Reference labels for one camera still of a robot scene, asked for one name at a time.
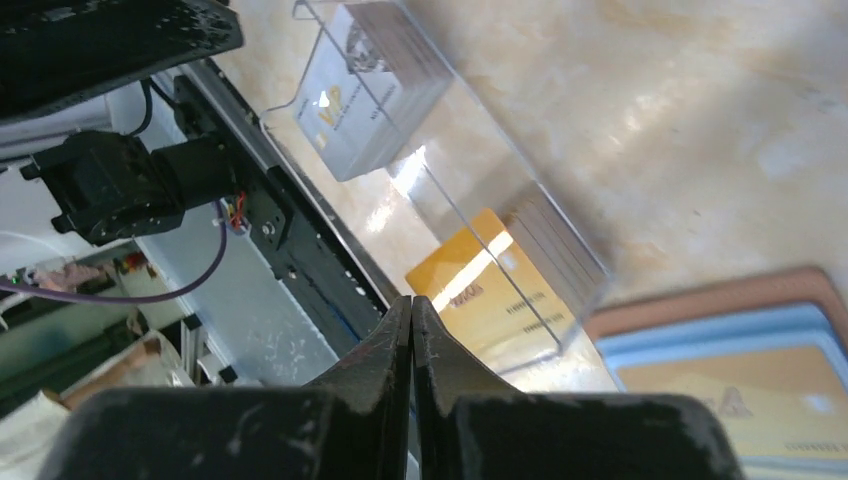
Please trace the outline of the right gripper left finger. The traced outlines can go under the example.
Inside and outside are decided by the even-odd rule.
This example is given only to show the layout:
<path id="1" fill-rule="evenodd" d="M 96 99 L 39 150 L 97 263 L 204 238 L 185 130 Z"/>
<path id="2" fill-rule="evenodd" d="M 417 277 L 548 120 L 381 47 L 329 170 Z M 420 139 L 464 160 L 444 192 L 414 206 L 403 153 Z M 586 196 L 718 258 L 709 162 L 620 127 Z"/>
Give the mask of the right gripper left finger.
<path id="1" fill-rule="evenodd" d="M 123 387 L 85 401 L 43 479 L 402 479 L 412 300 L 299 387 Z"/>

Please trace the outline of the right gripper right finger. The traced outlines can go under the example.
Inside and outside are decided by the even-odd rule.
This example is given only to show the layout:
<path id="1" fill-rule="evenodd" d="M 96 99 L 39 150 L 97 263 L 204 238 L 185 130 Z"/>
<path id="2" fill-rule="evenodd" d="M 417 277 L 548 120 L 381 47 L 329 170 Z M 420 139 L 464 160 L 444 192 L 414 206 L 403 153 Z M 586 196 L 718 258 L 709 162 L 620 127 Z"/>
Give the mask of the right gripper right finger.
<path id="1" fill-rule="evenodd" d="M 526 393 L 411 301 L 425 479 L 740 479 L 724 428 L 680 394 Z"/>

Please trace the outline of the clear plastic card box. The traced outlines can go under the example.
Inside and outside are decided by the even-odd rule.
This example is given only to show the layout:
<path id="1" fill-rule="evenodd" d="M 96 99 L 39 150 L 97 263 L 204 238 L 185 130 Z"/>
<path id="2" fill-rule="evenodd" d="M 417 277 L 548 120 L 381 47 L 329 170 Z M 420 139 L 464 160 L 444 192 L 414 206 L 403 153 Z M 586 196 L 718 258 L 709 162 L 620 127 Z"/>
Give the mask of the clear plastic card box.
<path id="1" fill-rule="evenodd" d="M 397 290 L 415 293 L 406 274 L 481 210 L 504 215 L 529 191 L 544 193 L 574 227 L 472 80 L 473 68 L 503 67 L 523 52 L 522 45 L 506 43 L 514 23 L 498 26 L 494 20 L 498 13 L 517 11 L 512 1 L 392 1 L 448 67 L 452 81 L 394 161 L 346 182 L 334 179 L 292 111 L 320 21 L 329 20 L 339 4 L 351 2 L 366 1 L 280 3 L 273 40 L 285 61 L 283 91 L 262 113 L 260 126 L 315 184 Z M 487 365 L 511 380 L 544 374 L 578 380 L 602 373 L 583 322 L 603 288 L 556 351 L 504 371 Z"/>

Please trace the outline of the brown leather card holder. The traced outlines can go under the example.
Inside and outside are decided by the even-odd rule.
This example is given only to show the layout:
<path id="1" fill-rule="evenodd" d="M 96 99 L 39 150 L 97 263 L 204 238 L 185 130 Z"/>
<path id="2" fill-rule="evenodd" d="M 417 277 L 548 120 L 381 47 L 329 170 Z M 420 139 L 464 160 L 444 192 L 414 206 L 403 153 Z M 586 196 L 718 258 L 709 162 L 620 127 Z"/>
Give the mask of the brown leather card holder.
<path id="1" fill-rule="evenodd" d="M 606 308 L 585 324 L 616 386 L 679 393 L 754 479 L 847 475 L 847 308 L 816 267 Z"/>

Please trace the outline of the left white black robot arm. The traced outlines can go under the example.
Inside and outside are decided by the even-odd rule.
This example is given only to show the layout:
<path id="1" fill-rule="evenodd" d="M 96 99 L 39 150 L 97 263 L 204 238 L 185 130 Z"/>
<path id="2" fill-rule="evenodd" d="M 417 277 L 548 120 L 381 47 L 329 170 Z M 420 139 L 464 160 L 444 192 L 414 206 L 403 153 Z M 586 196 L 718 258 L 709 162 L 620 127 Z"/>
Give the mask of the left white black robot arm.
<path id="1" fill-rule="evenodd" d="M 224 1 L 5 1 L 1 142 L 27 143 L 1 169 L 1 270 L 71 260 L 180 226 L 234 194 L 213 132 L 149 149 L 154 77 L 240 48 Z"/>

